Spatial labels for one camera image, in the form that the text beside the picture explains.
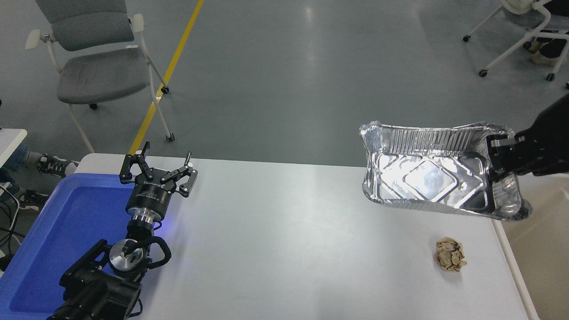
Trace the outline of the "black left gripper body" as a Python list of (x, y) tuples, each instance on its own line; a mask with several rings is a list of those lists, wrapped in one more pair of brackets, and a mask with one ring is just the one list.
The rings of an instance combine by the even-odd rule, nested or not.
[(153, 219), (164, 219), (174, 191), (173, 181), (161, 184), (160, 180), (149, 181), (145, 177), (138, 177), (135, 179), (135, 186), (125, 211), (134, 216), (137, 209), (148, 209), (152, 211)]

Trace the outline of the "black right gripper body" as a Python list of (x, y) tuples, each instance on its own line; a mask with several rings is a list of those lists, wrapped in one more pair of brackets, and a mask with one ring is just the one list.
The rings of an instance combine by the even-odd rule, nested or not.
[(567, 173), (569, 162), (569, 96), (545, 108), (530, 128), (515, 134), (519, 176)]

